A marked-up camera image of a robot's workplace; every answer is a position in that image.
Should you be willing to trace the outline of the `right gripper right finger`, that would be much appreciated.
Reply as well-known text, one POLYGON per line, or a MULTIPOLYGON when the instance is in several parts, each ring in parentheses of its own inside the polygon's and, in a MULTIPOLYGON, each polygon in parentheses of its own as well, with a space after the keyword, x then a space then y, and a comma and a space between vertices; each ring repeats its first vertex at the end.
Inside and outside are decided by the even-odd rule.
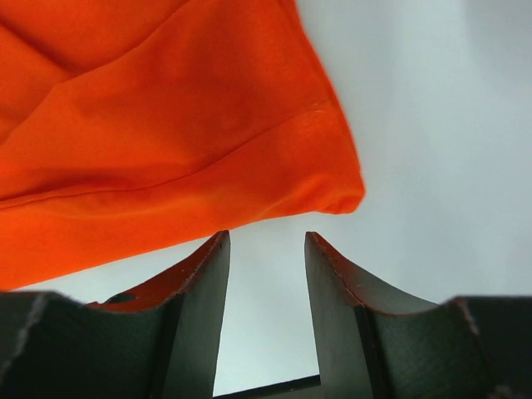
POLYGON ((406 293, 305 237, 305 268, 326 398, 528 398, 531 300, 406 293))

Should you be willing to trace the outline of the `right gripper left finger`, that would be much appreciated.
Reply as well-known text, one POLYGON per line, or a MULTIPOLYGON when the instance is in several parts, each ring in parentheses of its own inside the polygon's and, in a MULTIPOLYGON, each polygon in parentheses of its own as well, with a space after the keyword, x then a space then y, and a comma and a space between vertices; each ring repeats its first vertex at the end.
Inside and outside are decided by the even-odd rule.
POLYGON ((104 303, 2 293, 2 397, 212 397, 229 262, 221 231, 104 303))

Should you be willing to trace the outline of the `orange t-shirt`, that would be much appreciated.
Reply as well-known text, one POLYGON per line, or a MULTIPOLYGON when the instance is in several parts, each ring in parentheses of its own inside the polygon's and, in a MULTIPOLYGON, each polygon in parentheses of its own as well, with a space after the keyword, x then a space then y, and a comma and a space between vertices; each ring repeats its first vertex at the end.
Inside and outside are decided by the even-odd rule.
POLYGON ((363 196, 295 2, 2 2, 3 288, 363 196))

